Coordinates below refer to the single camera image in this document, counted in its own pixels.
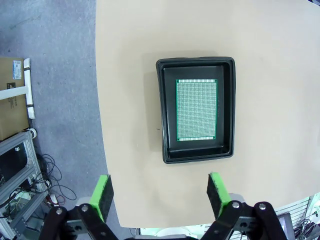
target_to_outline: tabletop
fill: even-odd
[[[123,227],[210,223],[208,174],[274,208],[319,192],[320,7],[307,0],[97,0],[103,142]],[[156,61],[235,60],[231,158],[165,164]]]

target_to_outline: black tray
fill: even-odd
[[[231,57],[167,58],[156,62],[166,164],[231,157],[234,153],[236,70]],[[176,81],[217,79],[215,137],[177,140]]]

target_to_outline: metal shelf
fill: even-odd
[[[32,140],[32,134],[30,131],[20,132],[17,135],[0,142],[0,155],[22,143],[26,153],[26,166],[0,187],[0,203],[6,201],[9,195],[28,178],[34,179],[36,176],[38,176],[39,179],[42,178]],[[23,207],[23,209],[14,217],[11,223],[8,223],[5,218],[0,218],[0,232],[6,238],[13,239],[16,235],[20,236],[24,232],[27,227],[26,221],[48,194],[46,191],[47,186],[44,182],[38,183],[36,187],[39,192],[42,193],[36,193]]]

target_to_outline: gray carpet floor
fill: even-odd
[[[52,155],[60,183],[78,199],[91,196],[108,172],[97,93],[96,1],[0,0],[0,6],[0,57],[31,59],[38,150]],[[76,202],[67,200],[65,207]],[[120,227],[114,204],[107,223],[120,239],[135,232]]]

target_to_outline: white sticker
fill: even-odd
[[[13,79],[21,79],[21,61],[13,61],[12,77]]]

